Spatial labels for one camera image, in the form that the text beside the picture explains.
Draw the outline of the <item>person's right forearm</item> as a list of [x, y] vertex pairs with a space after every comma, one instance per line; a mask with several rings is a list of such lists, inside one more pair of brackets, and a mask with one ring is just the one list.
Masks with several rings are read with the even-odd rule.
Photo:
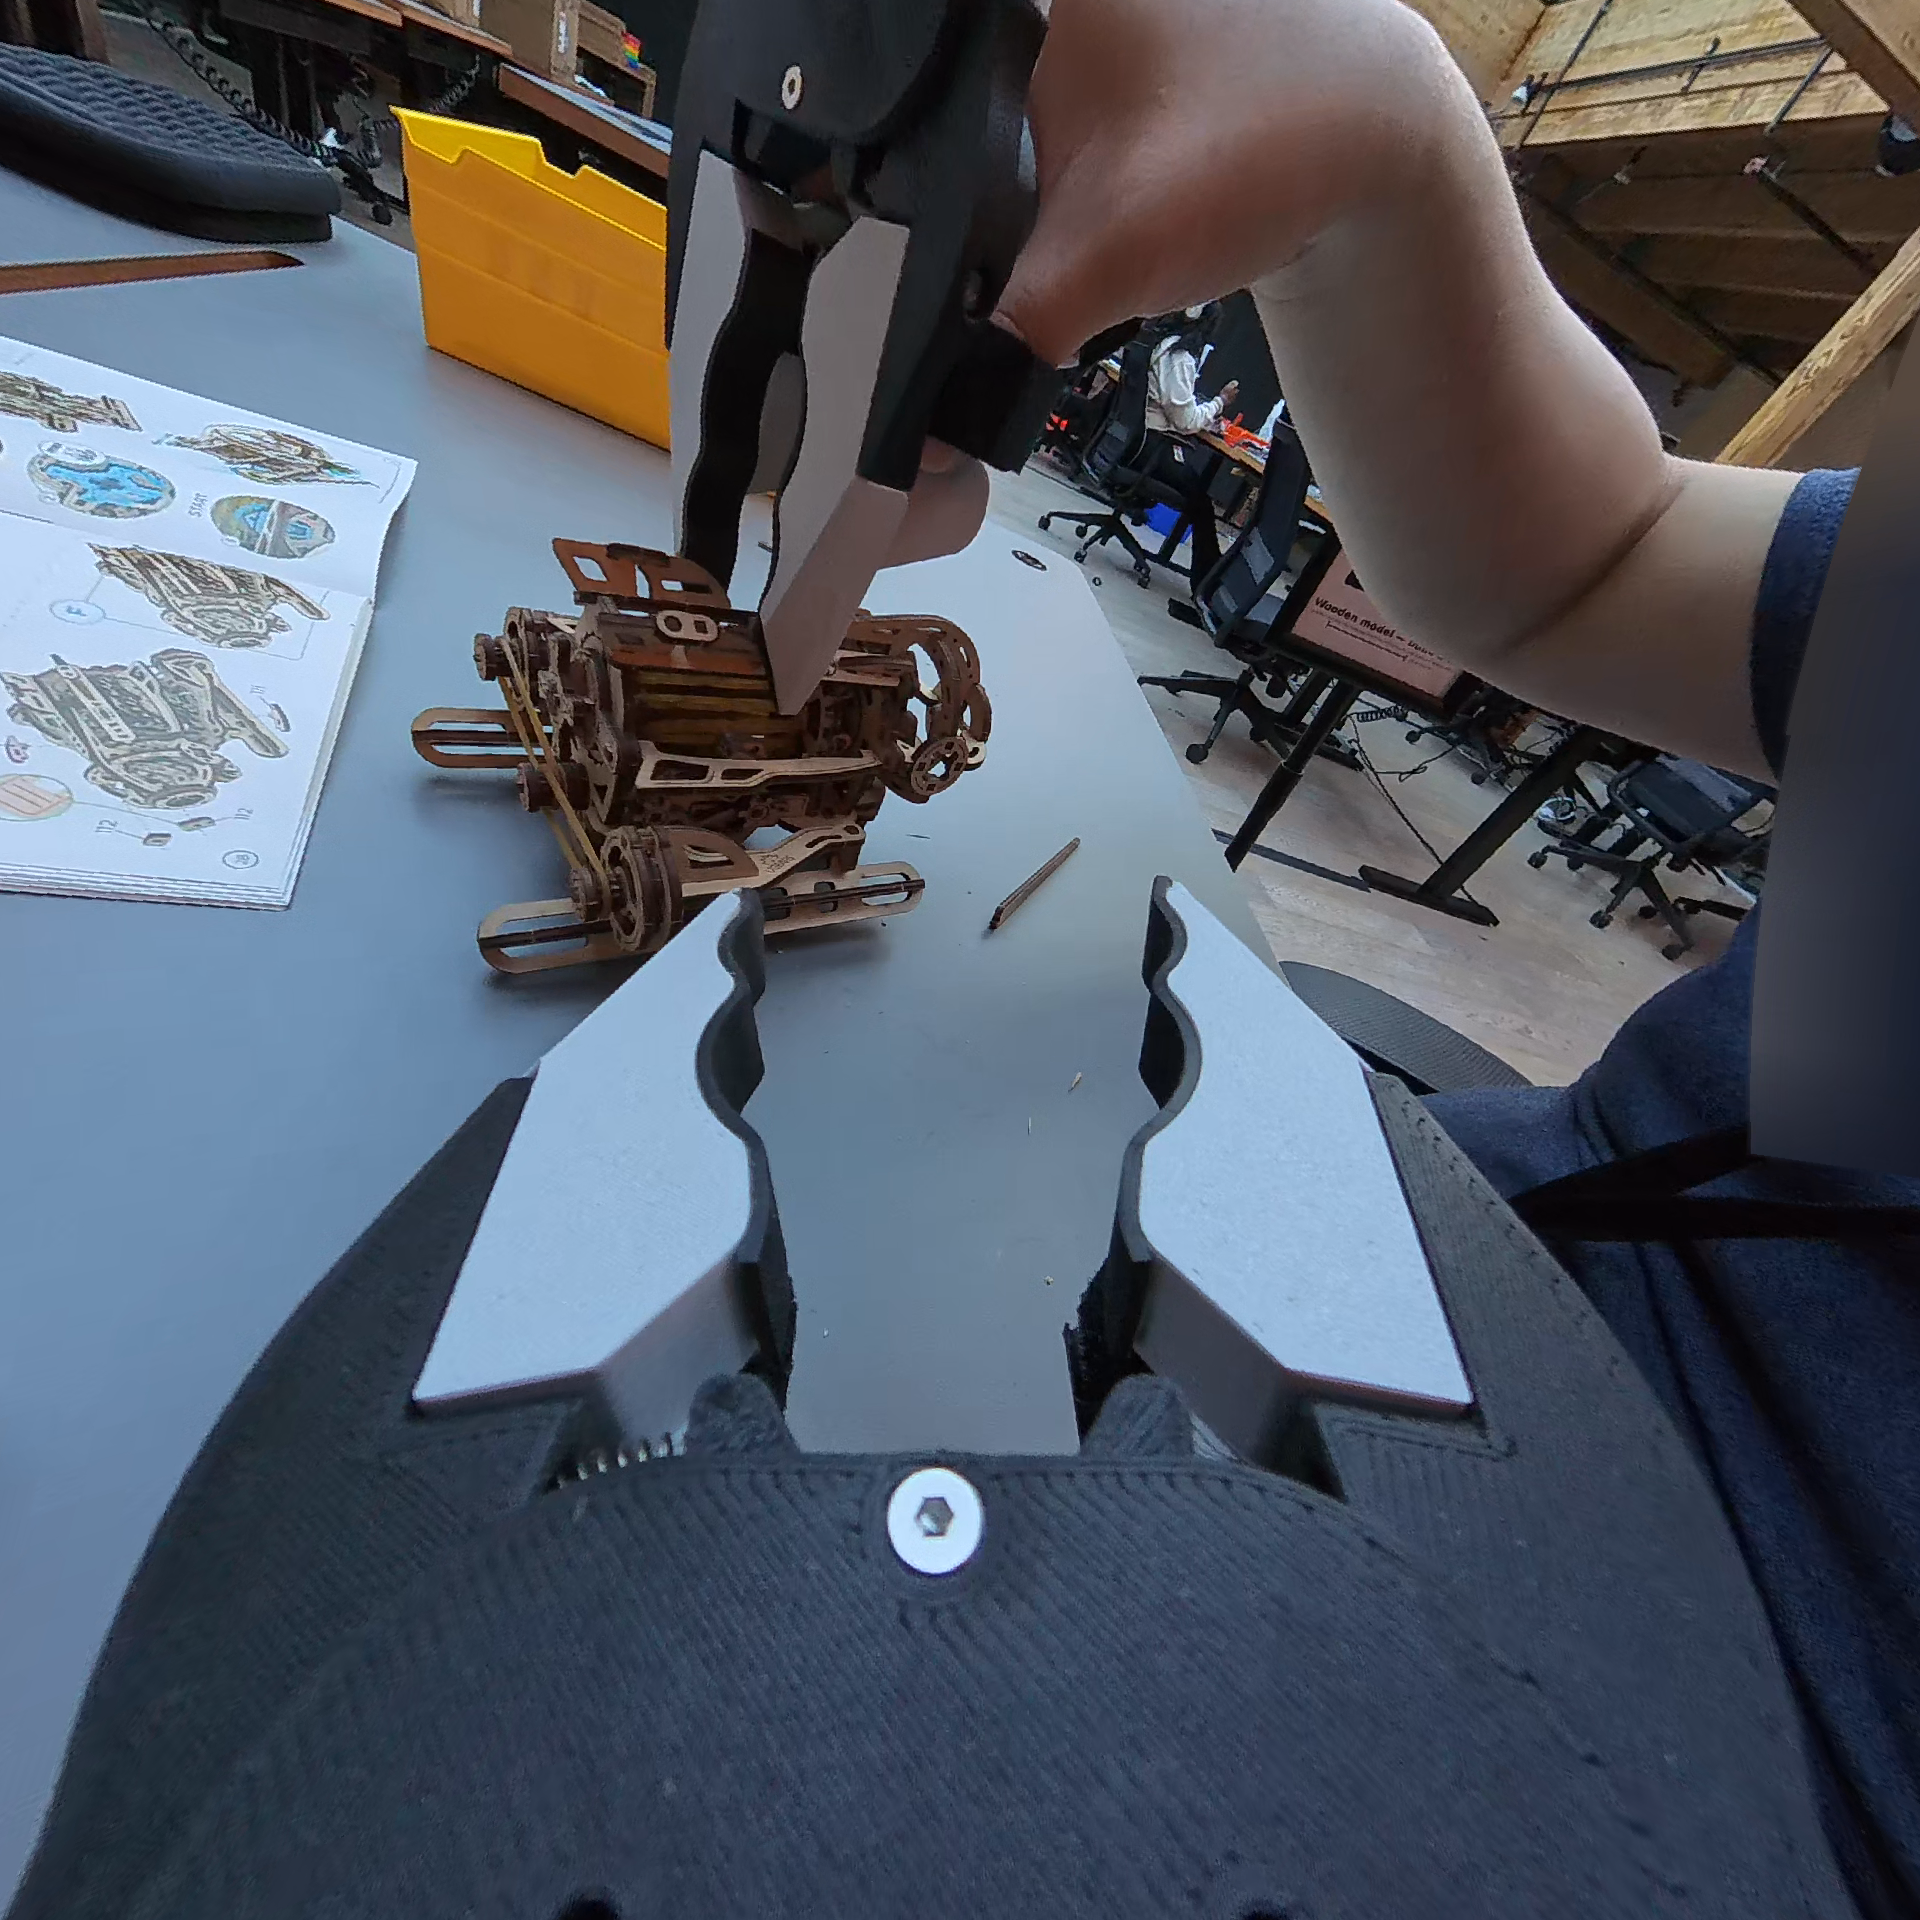
[[1791, 472], [1663, 451], [1552, 286], [1449, 82], [1340, 172], [1292, 172], [1254, 286], [1365, 591], [1535, 708], [1763, 772], [1749, 642]]

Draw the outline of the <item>pink sign with black pattern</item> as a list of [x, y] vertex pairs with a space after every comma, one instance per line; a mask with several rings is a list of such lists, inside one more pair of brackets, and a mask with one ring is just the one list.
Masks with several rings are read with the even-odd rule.
[[1444, 705], [1456, 688], [1475, 686], [1462, 664], [1382, 618], [1381, 605], [1356, 584], [1340, 545], [1292, 620], [1289, 636], [1423, 700]]

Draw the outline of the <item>black mesh office chair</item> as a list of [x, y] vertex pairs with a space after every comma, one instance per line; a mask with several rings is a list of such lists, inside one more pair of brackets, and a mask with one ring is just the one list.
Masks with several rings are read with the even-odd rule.
[[1285, 984], [1372, 1070], [1408, 1093], [1510, 1093], [1531, 1081], [1505, 1059], [1365, 978], [1278, 962]]

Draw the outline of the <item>black desk foot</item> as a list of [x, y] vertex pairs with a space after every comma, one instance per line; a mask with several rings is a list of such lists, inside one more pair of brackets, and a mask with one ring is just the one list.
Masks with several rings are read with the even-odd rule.
[[1449, 857], [1444, 863], [1437, 863], [1429, 876], [1423, 876], [1414, 883], [1414, 880], [1359, 863], [1356, 880], [1369, 891], [1403, 897], [1408, 905], [1423, 905], [1429, 911], [1437, 911], [1437, 914], [1449, 914], [1455, 921], [1467, 921], [1478, 928], [1495, 928], [1500, 914], [1465, 891], [1465, 880], [1475, 876], [1479, 867], [1483, 867], [1483, 860], [1465, 863], [1456, 857]]

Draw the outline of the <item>illustrated instruction booklet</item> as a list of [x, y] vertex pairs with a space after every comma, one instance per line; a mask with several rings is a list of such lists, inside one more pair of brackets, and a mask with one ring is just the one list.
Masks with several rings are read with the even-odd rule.
[[2, 888], [284, 909], [418, 466], [2, 338]]

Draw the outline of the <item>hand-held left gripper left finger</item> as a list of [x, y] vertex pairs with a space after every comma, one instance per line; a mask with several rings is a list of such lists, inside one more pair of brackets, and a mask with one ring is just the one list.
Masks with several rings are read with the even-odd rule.
[[793, 1367], [762, 1141], [762, 911], [726, 891], [543, 1055], [412, 1382], [423, 1411], [579, 1394], [632, 1451]]

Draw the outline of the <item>black mesh chair headrest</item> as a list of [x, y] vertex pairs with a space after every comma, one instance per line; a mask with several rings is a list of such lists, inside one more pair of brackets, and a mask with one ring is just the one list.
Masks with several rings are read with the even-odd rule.
[[244, 119], [100, 61], [2, 45], [2, 166], [143, 227], [322, 242], [337, 177]]

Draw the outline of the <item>black background office chair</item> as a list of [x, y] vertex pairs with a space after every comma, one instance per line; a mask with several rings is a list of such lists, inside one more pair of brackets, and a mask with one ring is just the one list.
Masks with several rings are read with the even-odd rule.
[[[1310, 670], [1305, 688], [1289, 694], [1283, 708], [1274, 708], [1258, 694], [1258, 686], [1283, 693], [1296, 662], [1283, 659], [1269, 630], [1278, 630], [1278, 636], [1289, 632], [1301, 594], [1317, 588], [1333, 558], [1332, 527], [1310, 508], [1310, 482], [1312, 468], [1300, 433], [1292, 422], [1278, 420], [1269, 435], [1248, 527], [1213, 572], [1205, 572], [1194, 605], [1169, 605], [1172, 612], [1191, 612], [1213, 642], [1240, 662], [1240, 673], [1235, 677], [1191, 673], [1137, 677], [1143, 688], [1218, 698], [1209, 733], [1186, 747], [1188, 764], [1205, 764], [1235, 714], [1248, 722], [1254, 744], [1289, 753], [1305, 724], [1312, 694], [1328, 681], [1328, 676]], [[1278, 615], [1258, 620], [1261, 599], [1283, 582], [1285, 558], [1301, 535], [1310, 538], [1305, 588], [1285, 588]]]
[[1076, 563], [1095, 545], [1118, 543], [1130, 563], [1130, 575], [1142, 588], [1153, 584], [1156, 555], [1130, 535], [1127, 519], [1143, 513], [1150, 504], [1183, 508], [1186, 483], [1164, 483], [1156, 458], [1150, 451], [1153, 435], [1147, 433], [1147, 376], [1143, 363], [1135, 364], [1115, 388], [1115, 398], [1100, 420], [1093, 441], [1079, 462], [1079, 482], [1101, 501], [1101, 508], [1073, 508], [1068, 517], [1079, 534], [1073, 552]]
[[1775, 787], [1713, 765], [1675, 757], [1638, 760], [1610, 774], [1600, 809], [1569, 830], [1547, 830], [1524, 857], [1527, 869], [1552, 860], [1566, 874], [1605, 874], [1610, 896], [1590, 911], [1593, 928], [1610, 928], [1624, 902], [1642, 921], [1663, 923], [1662, 955], [1677, 962], [1694, 950], [1698, 897], [1677, 897], [1662, 874], [1723, 876], [1763, 863]]

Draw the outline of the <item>stacked yellow plastic bins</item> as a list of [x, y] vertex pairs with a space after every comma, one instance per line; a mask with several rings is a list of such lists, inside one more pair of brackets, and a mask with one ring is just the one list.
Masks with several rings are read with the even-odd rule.
[[397, 123], [427, 341], [664, 449], [664, 208], [522, 132]]

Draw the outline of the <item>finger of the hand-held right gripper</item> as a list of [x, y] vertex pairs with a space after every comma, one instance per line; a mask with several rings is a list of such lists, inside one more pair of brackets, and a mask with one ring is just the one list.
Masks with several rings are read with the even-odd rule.
[[730, 584], [739, 509], [777, 491], [803, 418], [798, 213], [722, 157], [700, 157], [668, 333], [674, 550]]
[[835, 662], [884, 558], [908, 493], [856, 472], [908, 232], [849, 222], [817, 259], [800, 311], [800, 435], [774, 501], [774, 555], [759, 602], [783, 714]]

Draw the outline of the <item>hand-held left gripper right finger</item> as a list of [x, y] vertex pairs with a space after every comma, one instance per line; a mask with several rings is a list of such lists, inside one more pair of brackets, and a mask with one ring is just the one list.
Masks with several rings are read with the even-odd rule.
[[1172, 1381], [1213, 1437], [1278, 1464], [1310, 1403], [1475, 1410], [1366, 1070], [1186, 886], [1156, 876], [1115, 1237], [1067, 1333], [1079, 1433]]

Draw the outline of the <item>black desk leg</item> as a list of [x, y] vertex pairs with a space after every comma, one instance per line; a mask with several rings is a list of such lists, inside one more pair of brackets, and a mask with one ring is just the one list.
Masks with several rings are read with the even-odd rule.
[[1356, 700], [1356, 686], [1339, 677], [1332, 673], [1310, 673], [1301, 686], [1301, 698], [1292, 700], [1301, 710], [1301, 729], [1278, 760], [1278, 765], [1261, 786], [1254, 803], [1235, 827], [1231, 840], [1223, 842], [1223, 860], [1231, 869], [1244, 863], [1244, 857], [1258, 847], [1262, 827], [1274, 814], [1285, 803], [1285, 799], [1300, 787], [1310, 764], [1317, 757], [1332, 729], [1347, 718]]

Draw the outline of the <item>person's right hand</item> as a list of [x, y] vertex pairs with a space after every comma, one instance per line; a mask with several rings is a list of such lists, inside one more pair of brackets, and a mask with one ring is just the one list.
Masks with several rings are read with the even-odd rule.
[[1403, 2], [1053, 2], [1028, 119], [1037, 222], [995, 324], [1053, 364], [1258, 283], [1486, 142]]

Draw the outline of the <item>thin wooden stick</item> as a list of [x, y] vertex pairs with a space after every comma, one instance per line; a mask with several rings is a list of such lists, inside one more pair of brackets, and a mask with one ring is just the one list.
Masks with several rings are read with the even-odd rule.
[[995, 902], [985, 931], [1000, 931], [1011, 921], [1011, 914], [1017, 914], [1034, 897], [1034, 891], [1073, 860], [1076, 851], [1079, 836], [1068, 836], [1061, 851], [1042, 857], [1042, 863], [1034, 874], [1028, 874], [1007, 896]]

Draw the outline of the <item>wooden submarine model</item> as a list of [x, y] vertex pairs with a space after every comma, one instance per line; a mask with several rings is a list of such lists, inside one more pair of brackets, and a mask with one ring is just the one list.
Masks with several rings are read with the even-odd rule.
[[852, 615], [824, 681], [777, 714], [759, 620], [660, 550], [555, 538], [574, 612], [511, 606], [474, 636], [499, 708], [427, 708], [418, 753], [511, 770], [553, 827], [568, 896], [474, 935], [495, 974], [650, 955], [707, 897], [755, 891], [770, 935], [912, 911], [923, 876], [859, 860], [884, 799], [932, 801], [983, 764], [991, 705], [940, 618]]

